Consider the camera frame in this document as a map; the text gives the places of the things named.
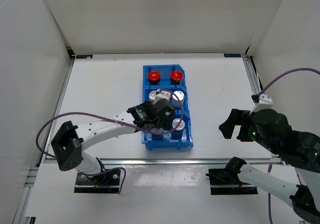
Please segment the white lid spice jar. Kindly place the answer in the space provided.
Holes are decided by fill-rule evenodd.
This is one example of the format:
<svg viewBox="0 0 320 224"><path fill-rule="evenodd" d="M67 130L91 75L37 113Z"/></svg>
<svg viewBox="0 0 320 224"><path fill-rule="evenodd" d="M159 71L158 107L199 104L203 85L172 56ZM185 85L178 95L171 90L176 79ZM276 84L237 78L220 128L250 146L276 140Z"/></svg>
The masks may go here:
<svg viewBox="0 0 320 224"><path fill-rule="evenodd" d="M180 118L174 119L172 122L172 128L174 129L174 131L171 133L171 136L174 139L181 139L183 136L185 126L186 124L184 120L181 120Z"/></svg>
<svg viewBox="0 0 320 224"><path fill-rule="evenodd" d="M163 139L164 142L171 142L172 141L172 135L171 133L167 133L163 135Z"/></svg>

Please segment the silver lid white shaker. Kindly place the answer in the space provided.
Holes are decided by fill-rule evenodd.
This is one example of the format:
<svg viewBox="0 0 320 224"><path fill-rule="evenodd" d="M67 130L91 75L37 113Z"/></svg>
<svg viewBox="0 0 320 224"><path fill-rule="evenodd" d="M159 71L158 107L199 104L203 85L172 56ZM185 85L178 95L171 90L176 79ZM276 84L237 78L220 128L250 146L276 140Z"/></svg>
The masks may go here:
<svg viewBox="0 0 320 224"><path fill-rule="evenodd" d="M160 94L159 91L157 91L157 90L152 90L152 91L149 93L149 95L148 95L149 101L152 102L152 103L153 103L153 102L157 102L157 101L160 99L160 97L157 96L158 94Z"/></svg>

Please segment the silver lid blue-striped shaker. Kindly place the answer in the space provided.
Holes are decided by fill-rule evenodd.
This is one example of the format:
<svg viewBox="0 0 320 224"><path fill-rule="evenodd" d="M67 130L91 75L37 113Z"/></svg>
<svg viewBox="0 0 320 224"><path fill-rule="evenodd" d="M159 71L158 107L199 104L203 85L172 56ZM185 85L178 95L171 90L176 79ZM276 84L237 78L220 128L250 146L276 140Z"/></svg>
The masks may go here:
<svg viewBox="0 0 320 224"><path fill-rule="evenodd" d="M173 92L173 95L171 97L171 103L174 107L180 108L180 106L183 106L185 101L185 94L181 90L176 90Z"/></svg>

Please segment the red lid dark sauce jar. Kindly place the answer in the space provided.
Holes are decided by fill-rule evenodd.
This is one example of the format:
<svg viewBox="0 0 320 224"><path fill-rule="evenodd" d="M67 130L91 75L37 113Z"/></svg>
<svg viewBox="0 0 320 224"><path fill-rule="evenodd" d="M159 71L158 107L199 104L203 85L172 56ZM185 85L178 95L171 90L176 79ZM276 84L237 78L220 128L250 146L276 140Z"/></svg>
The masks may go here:
<svg viewBox="0 0 320 224"><path fill-rule="evenodd" d="M151 85L151 86L158 85L161 80L161 74L157 70L151 70L147 74L147 79L148 79L149 85Z"/></svg>

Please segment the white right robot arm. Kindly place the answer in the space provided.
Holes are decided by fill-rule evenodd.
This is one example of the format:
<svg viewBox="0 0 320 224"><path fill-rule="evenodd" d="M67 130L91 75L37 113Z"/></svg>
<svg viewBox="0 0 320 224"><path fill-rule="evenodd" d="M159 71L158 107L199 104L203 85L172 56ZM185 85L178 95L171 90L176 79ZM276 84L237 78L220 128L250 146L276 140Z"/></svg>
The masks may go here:
<svg viewBox="0 0 320 224"><path fill-rule="evenodd" d="M272 108L258 111L232 109L219 126L223 137L230 139L239 126L237 139L255 142L283 163L295 168L304 184L295 184L254 168L245 160L233 157L224 168L230 184L248 183L277 197L310 224L320 222L320 138L316 134L292 129L287 117Z"/></svg>

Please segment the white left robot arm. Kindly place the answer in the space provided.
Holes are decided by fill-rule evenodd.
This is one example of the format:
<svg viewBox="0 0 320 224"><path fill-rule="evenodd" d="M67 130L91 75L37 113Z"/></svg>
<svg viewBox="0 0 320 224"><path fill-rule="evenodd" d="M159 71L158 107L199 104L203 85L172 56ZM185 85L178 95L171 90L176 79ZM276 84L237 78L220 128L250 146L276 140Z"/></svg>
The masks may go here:
<svg viewBox="0 0 320 224"><path fill-rule="evenodd" d="M71 121L64 122L54 138L51 146L59 169L63 172L76 169L87 174L93 184L100 184L105 178L104 168L97 157L92 157L86 150L109 139L127 135L122 142L122 150L128 153L132 150L131 136L135 133L155 135L161 140L148 142L156 150L158 158L170 159L172 155L166 151L188 148L188 139L196 142L196 151L192 158L196 159L227 159L233 156L243 156L245 150L241 144L232 144L225 139L218 129L220 114L198 111L195 123L185 125L183 130L178 127L186 123L185 112L176 114L172 104L161 99L157 103L145 101L131 107L113 118L100 117L99 121L75 125Z"/></svg>

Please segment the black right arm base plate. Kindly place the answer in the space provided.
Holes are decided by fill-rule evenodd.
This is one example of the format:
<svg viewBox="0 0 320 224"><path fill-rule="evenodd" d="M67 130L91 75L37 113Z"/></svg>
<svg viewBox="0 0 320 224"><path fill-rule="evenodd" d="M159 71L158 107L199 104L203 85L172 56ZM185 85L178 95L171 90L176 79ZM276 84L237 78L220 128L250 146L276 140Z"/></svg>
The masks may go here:
<svg viewBox="0 0 320 224"><path fill-rule="evenodd" d="M258 194L256 186L240 181L234 173L230 173L223 168L211 168L205 176L209 179L212 196Z"/></svg>

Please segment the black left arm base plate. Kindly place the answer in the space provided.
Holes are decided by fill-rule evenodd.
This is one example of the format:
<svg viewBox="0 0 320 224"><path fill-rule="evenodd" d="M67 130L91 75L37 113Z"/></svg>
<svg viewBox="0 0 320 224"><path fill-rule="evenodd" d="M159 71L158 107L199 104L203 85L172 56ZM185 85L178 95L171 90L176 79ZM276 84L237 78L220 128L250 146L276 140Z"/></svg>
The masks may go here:
<svg viewBox="0 0 320 224"><path fill-rule="evenodd" d="M74 193L80 194L119 194L122 190L121 173L126 172L122 167L105 170L98 176L89 176L78 172L74 184Z"/></svg>

